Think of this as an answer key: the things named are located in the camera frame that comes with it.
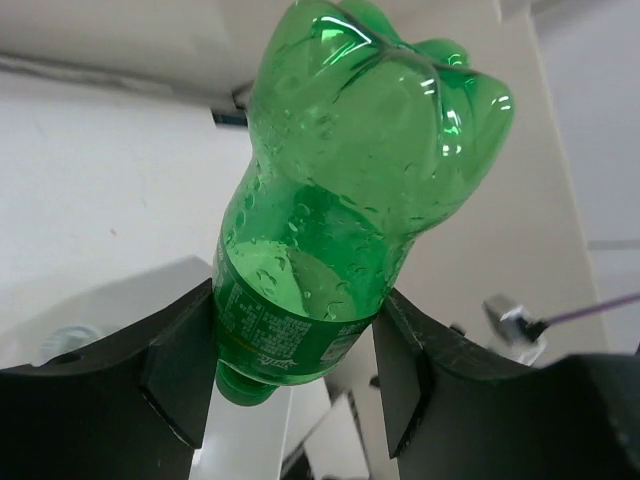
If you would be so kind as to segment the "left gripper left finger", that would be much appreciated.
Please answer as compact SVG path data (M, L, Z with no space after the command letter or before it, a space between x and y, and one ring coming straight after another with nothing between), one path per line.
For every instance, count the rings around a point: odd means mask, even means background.
M4 479L186 479L217 354L211 282L42 366L1 372Z

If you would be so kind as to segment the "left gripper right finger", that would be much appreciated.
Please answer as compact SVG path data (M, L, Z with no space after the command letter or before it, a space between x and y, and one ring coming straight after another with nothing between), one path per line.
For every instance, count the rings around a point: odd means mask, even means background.
M639 359L533 368L393 291L373 324L389 455L404 479L635 479Z

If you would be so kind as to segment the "green plastic soda bottle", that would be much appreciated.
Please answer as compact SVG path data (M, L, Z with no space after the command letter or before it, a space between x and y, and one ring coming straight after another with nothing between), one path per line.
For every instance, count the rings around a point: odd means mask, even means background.
M256 406L331 372L417 238L478 188L514 111L453 41L405 42L367 1L293 3L252 85L252 158L214 257L219 391Z

